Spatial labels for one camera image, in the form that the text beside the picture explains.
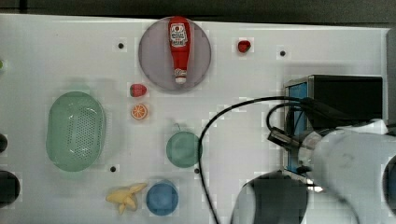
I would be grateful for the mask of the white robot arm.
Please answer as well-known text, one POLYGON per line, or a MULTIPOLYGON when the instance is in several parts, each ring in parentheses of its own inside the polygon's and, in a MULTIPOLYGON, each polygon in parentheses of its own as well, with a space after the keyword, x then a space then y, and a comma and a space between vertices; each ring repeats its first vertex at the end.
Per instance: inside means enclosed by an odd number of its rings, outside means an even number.
POLYGON ((307 170, 260 175, 240 190, 230 224, 395 224, 395 137, 382 119, 310 133, 307 170))

